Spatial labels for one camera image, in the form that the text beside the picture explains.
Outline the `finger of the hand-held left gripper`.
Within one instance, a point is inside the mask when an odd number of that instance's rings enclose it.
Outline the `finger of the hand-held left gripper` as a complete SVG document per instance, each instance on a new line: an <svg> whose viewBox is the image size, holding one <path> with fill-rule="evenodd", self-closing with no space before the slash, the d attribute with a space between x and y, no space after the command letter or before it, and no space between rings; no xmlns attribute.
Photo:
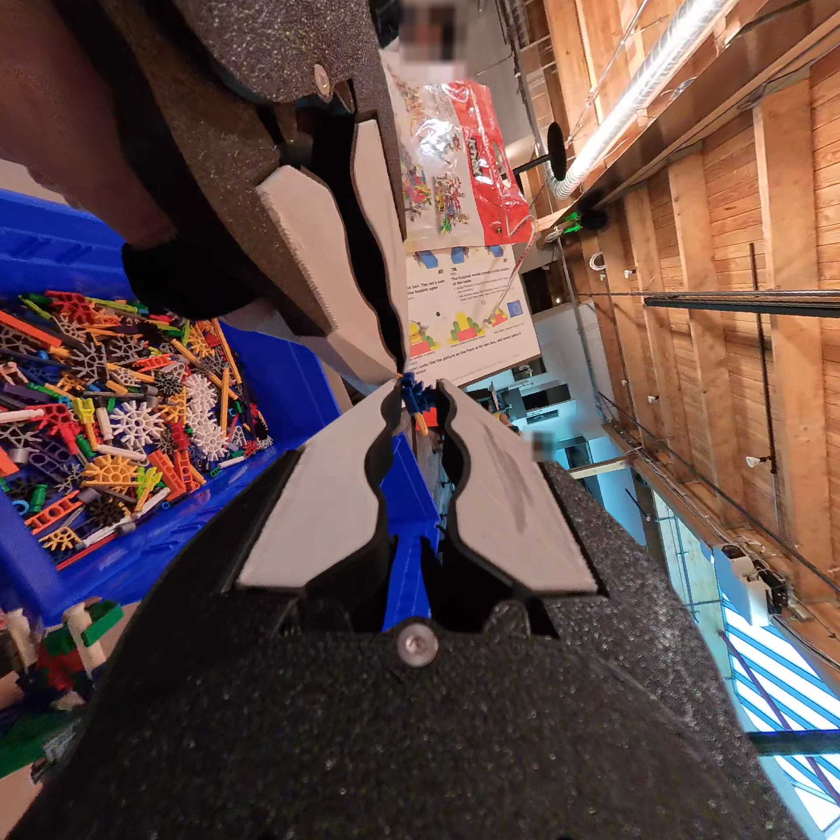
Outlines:
<svg viewBox="0 0 840 840"><path fill-rule="evenodd" d="M396 363L354 277L340 209L328 187L308 171L283 165L256 190L327 319L325 337L305 343L356 384L394 380Z"/></svg>
<svg viewBox="0 0 840 840"><path fill-rule="evenodd" d="M350 175L355 198L383 260L384 280L376 291L378 300L373 307L383 339L402 374L410 359L406 252L382 135L375 119L354 126Z"/></svg>

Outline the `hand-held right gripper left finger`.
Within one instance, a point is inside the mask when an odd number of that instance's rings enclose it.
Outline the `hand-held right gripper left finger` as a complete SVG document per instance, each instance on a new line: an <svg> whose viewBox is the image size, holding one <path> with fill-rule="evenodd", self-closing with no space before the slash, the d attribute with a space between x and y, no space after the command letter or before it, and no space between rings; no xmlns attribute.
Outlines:
<svg viewBox="0 0 840 840"><path fill-rule="evenodd" d="M391 557L382 482L402 404L389 381L299 447L258 515L237 588L341 602L381 589Z"/></svg>

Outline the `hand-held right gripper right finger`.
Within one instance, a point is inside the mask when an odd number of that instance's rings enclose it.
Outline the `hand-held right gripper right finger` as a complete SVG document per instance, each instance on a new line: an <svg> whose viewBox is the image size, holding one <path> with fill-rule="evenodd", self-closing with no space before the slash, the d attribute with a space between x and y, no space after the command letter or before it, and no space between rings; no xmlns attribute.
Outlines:
<svg viewBox="0 0 840 840"><path fill-rule="evenodd" d="M454 485L431 601L597 595L600 581L527 442L451 381L437 383Z"/></svg>

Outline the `pile of colourful toy pieces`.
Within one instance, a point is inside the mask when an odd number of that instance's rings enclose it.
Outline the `pile of colourful toy pieces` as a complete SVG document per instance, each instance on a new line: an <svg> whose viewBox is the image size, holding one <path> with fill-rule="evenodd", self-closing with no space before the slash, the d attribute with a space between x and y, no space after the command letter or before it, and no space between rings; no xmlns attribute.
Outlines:
<svg viewBox="0 0 840 840"><path fill-rule="evenodd" d="M2 296L2 496L57 571L273 445L218 319Z"/></svg>

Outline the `blue plastic bin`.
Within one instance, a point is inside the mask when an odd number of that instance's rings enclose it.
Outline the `blue plastic bin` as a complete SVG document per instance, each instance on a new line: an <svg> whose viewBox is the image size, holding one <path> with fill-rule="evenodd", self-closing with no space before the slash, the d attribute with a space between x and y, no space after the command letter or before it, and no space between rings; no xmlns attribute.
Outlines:
<svg viewBox="0 0 840 840"><path fill-rule="evenodd" d="M131 299L119 261L122 239L67 205L2 191L2 296L47 289ZM9 500L2 500L2 608L22 607L47 627L69 607L100 596L125 606L144 598L184 546L286 451L340 416L320 361L296 343L222 324L274 445L222 469L199 491L152 511L135 531L58 571Z"/></svg>

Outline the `person's left hand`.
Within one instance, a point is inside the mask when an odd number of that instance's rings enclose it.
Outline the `person's left hand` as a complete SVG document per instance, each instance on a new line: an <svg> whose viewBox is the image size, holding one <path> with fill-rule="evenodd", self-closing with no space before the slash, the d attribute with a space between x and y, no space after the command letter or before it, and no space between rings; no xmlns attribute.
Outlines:
<svg viewBox="0 0 840 840"><path fill-rule="evenodd" d="M123 157L108 91L62 24L2 16L2 159L99 217L132 247L175 227Z"/></svg>

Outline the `toy set packaging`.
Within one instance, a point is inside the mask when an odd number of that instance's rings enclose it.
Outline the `toy set packaging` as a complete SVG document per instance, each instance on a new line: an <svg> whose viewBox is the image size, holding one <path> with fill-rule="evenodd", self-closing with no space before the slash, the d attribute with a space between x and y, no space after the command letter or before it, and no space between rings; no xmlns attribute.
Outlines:
<svg viewBox="0 0 840 840"><path fill-rule="evenodd" d="M490 90L472 80L420 84L385 64L394 113L409 254L529 241Z"/></svg>

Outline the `building instruction sheet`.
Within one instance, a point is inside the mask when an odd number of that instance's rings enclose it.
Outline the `building instruction sheet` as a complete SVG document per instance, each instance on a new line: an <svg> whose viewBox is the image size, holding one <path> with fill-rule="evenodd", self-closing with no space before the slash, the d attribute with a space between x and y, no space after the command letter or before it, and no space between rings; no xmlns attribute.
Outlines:
<svg viewBox="0 0 840 840"><path fill-rule="evenodd" d="M406 256L409 359L415 380L484 380L540 354L510 245L422 250Z"/></svg>

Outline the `white ceiling projector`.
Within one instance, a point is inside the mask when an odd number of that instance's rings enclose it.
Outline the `white ceiling projector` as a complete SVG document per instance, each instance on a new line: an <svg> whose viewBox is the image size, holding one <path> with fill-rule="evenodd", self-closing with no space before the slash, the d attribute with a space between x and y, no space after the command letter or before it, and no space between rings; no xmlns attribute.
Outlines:
<svg viewBox="0 0 840 840"><path fill-rule="evenodd" d="M712 551L721 593L751 627L770 627L789 604L788 584L756 563L738 545L726 543Z"/></svg>

